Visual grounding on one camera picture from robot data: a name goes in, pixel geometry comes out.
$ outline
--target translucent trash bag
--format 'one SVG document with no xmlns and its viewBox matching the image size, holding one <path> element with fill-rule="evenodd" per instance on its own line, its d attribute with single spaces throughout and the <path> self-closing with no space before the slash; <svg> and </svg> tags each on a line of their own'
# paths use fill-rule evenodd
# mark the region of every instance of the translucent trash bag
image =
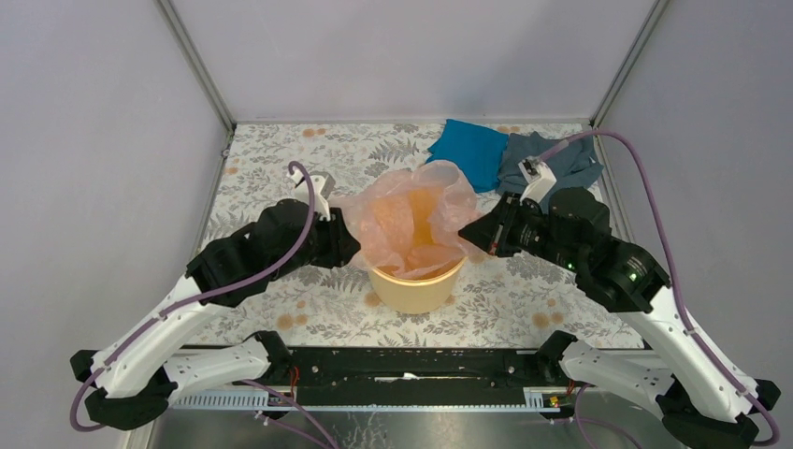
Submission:
<svg viewBox="0 0 793 449">
<path fill-rule="evenodd" d="M 382 174 L 359 195 L 332 198 L 361 243 L 352 264 L 400 279 L 430 279 L 482 251 L 457 231 L 482 216 L 466 176 L 448 161 Z"/>
</svg>

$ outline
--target folded cloth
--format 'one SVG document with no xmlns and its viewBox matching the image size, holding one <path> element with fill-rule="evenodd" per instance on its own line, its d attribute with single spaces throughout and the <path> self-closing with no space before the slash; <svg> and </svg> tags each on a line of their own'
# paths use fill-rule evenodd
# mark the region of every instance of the folded cloth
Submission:
<svg viewBox="0 0 793 449">
<path fill-rule="evenodd" d="M 498 167 L 508 138 L 478 124 L 450 119 L 438 141 L 429 147 L 432 155 L 426 161 L 452 161 L 465 173 L 474 192 L 490 192 L 498 187 Z"/>
<path fill-rule="evenodd" d="M 539 156 L 553 147 L 559 140 L 543 138 L 537 133 L 529 136 L 510 134 L 504 152 L 498 179 L 498 193 L 522 194 L 528 185 L 518 168 L 518 163 L 528 156 Z M 589 187 L 600 177 L 603 166 L 595 161 L 595 141 L 591 137 L 572 142 L 567 148 L 545 161 L 556 176 L 556 184 L 540 202 L 542 210 L 548 211 L 551 195 L 568 187 Z"/>
</svg>

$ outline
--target tabletop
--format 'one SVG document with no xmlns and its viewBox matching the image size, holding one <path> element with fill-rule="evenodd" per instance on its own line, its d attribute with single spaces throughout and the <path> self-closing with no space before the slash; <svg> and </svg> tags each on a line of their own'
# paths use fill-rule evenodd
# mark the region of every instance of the tabletop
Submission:
<svg viewBox="0 0 793 449">
<path fill-rule="evenodd" d="M 562 138 L 577 123 L 492 124 L 505 133 L 537 131 Z M 416 168 L 443 129 L 440 123 L 240 124 L 212 205 L 203 244 L 255 221 L 289 197 L 286 166 L 336 180 L 332 196 L 361 192 L 388 170 Z M 597 184 L 590 189 L 600 198 Z M 495 192 L 478 195 L 491 210 Z M 467 263 L 438 310 L 390 310 L 372 292 L 365 271 L 303 267 L 249 297 L 195 334 L 190 344 L 237 344 L 258 330 L 277 330 L 288 345 L 537 348 L 557 329 L 600 348 L 641 348 L 630 326 L 587 299 L 573 275 L 537 257 Z"/>
</svg>

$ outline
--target gray cloth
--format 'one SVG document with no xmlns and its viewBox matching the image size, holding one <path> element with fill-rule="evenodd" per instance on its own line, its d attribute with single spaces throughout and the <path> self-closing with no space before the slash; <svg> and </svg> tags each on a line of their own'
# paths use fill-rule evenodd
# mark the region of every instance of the gray cloth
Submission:
<svg viewBox="0 0 793 449">
<path fill-rule="evenodd" d="M 528 156 L 539 156 L 558 141 L 543 138 L 537 133 L 529 136 L 510 134 L 507 149 L 501 157 L 501 167 L 498 169 L 498 180 L 501 181 L 496 189 L 498 194 L 522 194 L 528 183 L 518 168 L 518 163 Z M 548 211 L 548 202 L 555 191 L 568 187 L 588 188 L 597 181 L 603 166 L 595 158 L 595 141 L 589 137 L 572 142 L 546 161 L 556 176 L 556 184 L 540 202 L 542 210 Z"/>
</svg>

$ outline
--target white wall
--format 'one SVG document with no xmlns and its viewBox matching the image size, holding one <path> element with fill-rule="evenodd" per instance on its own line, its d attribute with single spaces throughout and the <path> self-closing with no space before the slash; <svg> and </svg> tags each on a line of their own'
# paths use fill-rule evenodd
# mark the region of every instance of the white wall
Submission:
<svg viewBox="0 0 793 449">
<path fill-rule="evenodd" d="M 113 447 L 69 357 L 184 270 L 223 129 L 153 1 L 2 2 L 0 104 L 0 445 Z"/>
<path fill-rule="evenodd" d="M 238 121 L 588 118 L 653 0 L 176 0 Z"/>
<path fill-rule="evenodd" d="M 677 0 L 604 128 L 636 145 L 656 188 L 682 288 L 744 370 L 783 389 L 793 423 L 793 3 Z M 608 142 L 639 243 L 661 257 L 633 163 Z M 790 446 L 789 426 L 784 447 Z"/>
</svg>

